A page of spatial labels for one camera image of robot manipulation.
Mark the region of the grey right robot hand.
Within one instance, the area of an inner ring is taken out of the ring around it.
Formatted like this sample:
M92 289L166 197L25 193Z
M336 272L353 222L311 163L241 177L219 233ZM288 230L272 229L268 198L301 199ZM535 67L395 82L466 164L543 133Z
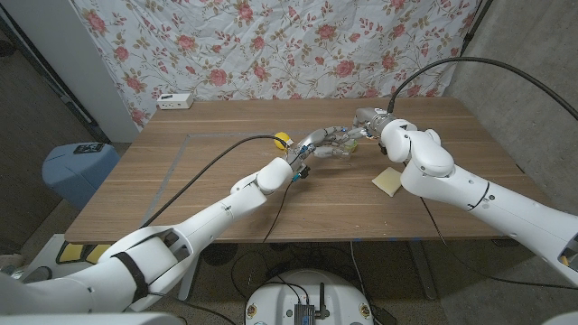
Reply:
M380 139L386 125L396 118L393 114L377 107L358 108L352 122L352 128L346 133L349 138L367 137Z

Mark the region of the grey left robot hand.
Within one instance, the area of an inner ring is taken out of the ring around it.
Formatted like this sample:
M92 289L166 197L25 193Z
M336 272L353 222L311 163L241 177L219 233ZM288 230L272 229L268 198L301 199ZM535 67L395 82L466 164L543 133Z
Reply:
M316 158L349 157L358 142L346 135L348 131L344 126L317 129L305 136L295 148L290 148L284 159L292 170L297 172L304 167L304 162L310 155Z

